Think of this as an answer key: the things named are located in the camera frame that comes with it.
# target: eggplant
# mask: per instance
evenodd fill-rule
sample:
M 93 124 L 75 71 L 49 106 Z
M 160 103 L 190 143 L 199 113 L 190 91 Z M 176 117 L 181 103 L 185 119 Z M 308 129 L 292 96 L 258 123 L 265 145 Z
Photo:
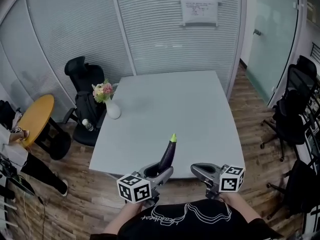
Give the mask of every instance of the eggplant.
M 172 165 L 172 162 L 175 156 L 175 151 L 176 151 L 176 144 L 177 144 L 177 136 L 174 133 L 172 134 L 169 144 L 163 154 L 163 157 L 159 162 L 159 165 L 158 165 L 159 174 L 164 172 L 166 169 L 168 169 Z

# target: glass door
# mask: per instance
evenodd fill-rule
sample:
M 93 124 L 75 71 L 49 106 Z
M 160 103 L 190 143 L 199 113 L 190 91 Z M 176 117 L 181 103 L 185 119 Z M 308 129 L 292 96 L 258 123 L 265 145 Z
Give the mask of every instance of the glass door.
M 298 0 L 256 0 L 256 17 L 246 74 L 268 103 L 286 68 L 298 18 Z

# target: backpack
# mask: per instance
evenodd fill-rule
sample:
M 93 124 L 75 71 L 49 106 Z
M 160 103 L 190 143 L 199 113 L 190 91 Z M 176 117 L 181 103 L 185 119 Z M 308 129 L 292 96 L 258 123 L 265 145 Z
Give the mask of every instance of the backpack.
M 7 130 L 11 130 L 12 121 L 15 118 L 16 112 L 12 109 L 8 101 L 0 100 L 0 124 Z
M 79 119 L 79 124 L 82 125 L 83 119 L 88 121 L 95 127 L 100 119 L 100 116 L 106 106 L 97 104 L 94 96 L 88 91 L 79 91 L 75 96 L 76 110 L 75 114 Z

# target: person in white shirt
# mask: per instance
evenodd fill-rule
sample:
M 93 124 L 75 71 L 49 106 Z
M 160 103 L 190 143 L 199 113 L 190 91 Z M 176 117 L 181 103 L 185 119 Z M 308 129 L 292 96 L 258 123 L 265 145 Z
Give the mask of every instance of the person in white shirt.
M 63 197 L 68 194 L 68 182 L 59 179 L 40 159 L 25 150 L 17 140 L 25 140 L 29 131 L 11 133 L 0 124 L 0 153 L 16 168 L 35 179 L 54 187 Z

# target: vase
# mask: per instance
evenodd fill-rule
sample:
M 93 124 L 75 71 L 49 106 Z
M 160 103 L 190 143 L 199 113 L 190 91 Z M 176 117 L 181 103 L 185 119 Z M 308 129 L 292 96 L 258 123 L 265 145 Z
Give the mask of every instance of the vase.
M 109 98 L 104 103 L 106 106 L 106 113 L 109 117 L 112 119 L 117 119 L 121 116 L 120 107 L 114 101 Z

